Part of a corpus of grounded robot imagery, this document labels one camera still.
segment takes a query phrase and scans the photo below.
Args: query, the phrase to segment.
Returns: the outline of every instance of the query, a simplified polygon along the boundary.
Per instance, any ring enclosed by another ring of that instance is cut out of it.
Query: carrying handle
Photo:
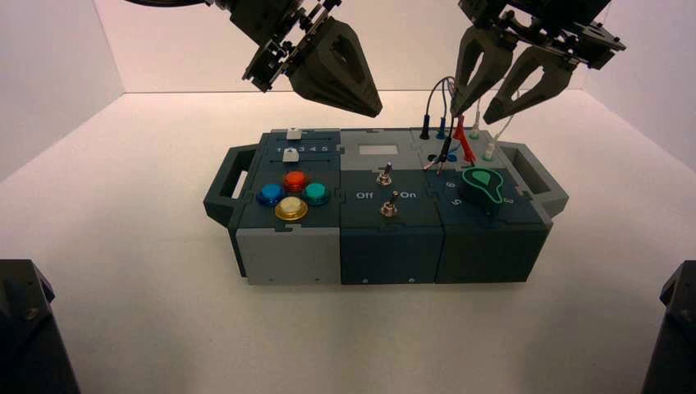
[[[217,170],[217,175],[212,185],[210,185],[208,193],[205,195],[203,204],[206,214],[224,227],[227,227],[236,212],[240,214],[240,208],[244,201],[233,199],[232,193],[240,179],[241,173],[249,171],[258,147],[255,144],[230,148],[222,161],[220,169]],[[244,195],[248,188],[248,185],[244,186],[240,192],[240,197]]]

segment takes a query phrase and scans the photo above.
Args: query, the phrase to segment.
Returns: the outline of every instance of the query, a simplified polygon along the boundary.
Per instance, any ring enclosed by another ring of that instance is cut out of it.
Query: push button
[[[307,204],[297,197],[286,197],[276,205],[276,216],[291,222],[303,218],[307,214]]]
[[[321,183],[310,183],[302,192],[302,197],[309,205],[323,205],[328,202],[329,195],[326,186]]]
[[[272,183],[262,187],[259,193],[256,195],[256,199],[262,205],[273,207],[285,196],[286,192],[283,190],[283,188],[278,184]]]
[[[483,167],[470,167],[461,174],[459,188],[462,199],[483,208],[488,214],[496,214],[502,205],[502,175]]]
[[[302,171],[290,171],[283,178],[283,186],[287,191],[300,191],[307,185],[309,179]]]

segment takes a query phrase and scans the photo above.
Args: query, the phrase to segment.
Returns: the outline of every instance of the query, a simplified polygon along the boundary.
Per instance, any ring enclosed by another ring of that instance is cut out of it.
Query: white wall
[[[228,11],[94,2],[126,92],[256,90],[241,76],[257,47],[228,20]],[[332,15],[358,33],[381,90],[431,89],[453,75],[470,26],[456,0],[347,0]],[[581,86],[584,73],[577,70],[571,88]],[[291,90],[287,78],[274,90]]]
[[[122,91],[90,0],[0,2],[0,180]]]
[[[628,49],[584,88],[696,171],[694,21],[694,0],[615,0],[607,28]]]

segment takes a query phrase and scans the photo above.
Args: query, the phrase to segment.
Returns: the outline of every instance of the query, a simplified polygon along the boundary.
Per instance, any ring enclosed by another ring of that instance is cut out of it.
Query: blue button
[[[272,183],[265,185],[261,188],[261,191],[256,195],[256,199],[267,207],[273,207],[284,199],[286,196],[285,190],[282,186]]]

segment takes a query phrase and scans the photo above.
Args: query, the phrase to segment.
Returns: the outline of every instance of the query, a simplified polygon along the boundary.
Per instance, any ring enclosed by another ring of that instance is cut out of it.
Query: robotic arm
[[[488,124],[557,96],[580,63],[602,68],[615,51],[626,49],[601,23],[593,22],[610,1],[460,0],[459,7],[474,25],[461,39],[452,116],[463,113],[506,72],[502,87],[483,114]],[[531,24],[517,21],[511,9],[503,11],[507,6],[530,14]],[[519,41],[530,46],[511,68],[512,51]],[[483,57],[481,64],[471,77],[479,57]],[[512,94],[539,67],[542,79],[513,100]]]
[[[382,111],[372,74],[357,34],[329,16],[341,0],[317,0],[311,10],[303,0],[127,0],[151,7],[213,4],[231,13],[230,21],[251,38],[259,50],[243,79],[261,91],[272,88],[285,74],[292,89],[305,99],[346,111],[376,117]],[[610,0],[460,0],[471,20],[460,43],[451,115],[458,117],[499,80],[502,87],[483,119],[493,123],[558,95],[582,62],[602,68],[625,49],[618,37],[594,18]],[[525,26],[513,7],[529,13]],[[304,36],[286,40],[296,26]],[[517,43],[530,45],[512,64]],[[476,69],[481,57],[480,66]],[[517,99],[512,94],[541,67],[542,79]]]

